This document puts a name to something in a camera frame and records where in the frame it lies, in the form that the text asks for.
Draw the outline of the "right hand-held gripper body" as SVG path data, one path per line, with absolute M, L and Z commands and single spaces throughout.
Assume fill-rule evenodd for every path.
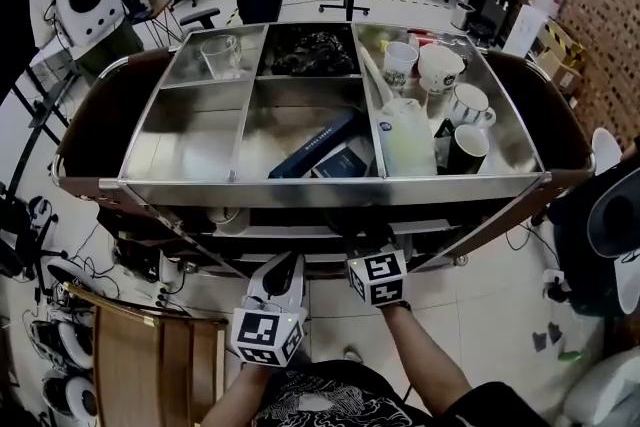
M 381 308 L 404 300 L 404 250 L 390 228 L 350 228 L 343 234 L 346 277 L 367 305 Z

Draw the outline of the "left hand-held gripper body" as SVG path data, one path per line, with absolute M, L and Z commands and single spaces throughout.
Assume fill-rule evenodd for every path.
M 305 258 L 297 252 L 272 257 L 251 276 L 234 310 L 231 345 L 244 363 L 284 368 L 299 348 L 307 309 Z

